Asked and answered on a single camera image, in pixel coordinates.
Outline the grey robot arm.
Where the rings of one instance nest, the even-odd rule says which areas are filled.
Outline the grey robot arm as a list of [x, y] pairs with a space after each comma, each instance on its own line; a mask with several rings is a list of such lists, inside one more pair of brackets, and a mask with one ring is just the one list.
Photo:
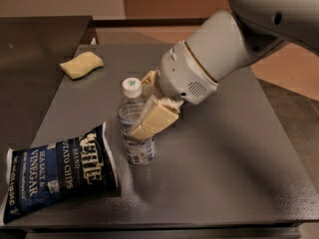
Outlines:
[[232, 72], [289, 43], [319, 54], [319, 0], [228, 0], [186, 40], [173, 45], [142, 79], [147, 104], [129, 135], [148, 139], [198, 105]]

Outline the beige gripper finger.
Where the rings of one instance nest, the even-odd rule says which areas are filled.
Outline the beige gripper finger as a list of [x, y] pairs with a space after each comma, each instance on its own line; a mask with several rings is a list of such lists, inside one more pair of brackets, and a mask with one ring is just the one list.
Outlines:
[[154, 95], [158, 99], [163, 97], [163, 93], [159, 87], [158, 81], [158, 72], [149, 71], [142, 79], [143, 94], [145, 97], [149, 98], [151, 95]]
[[168, 97], [158, 99], [151, 95], [138, 121], [129, 130], [129, 136], [138, 140], [153, 137], [178, 119], [182, 105], [183, 101], [172, 100]]

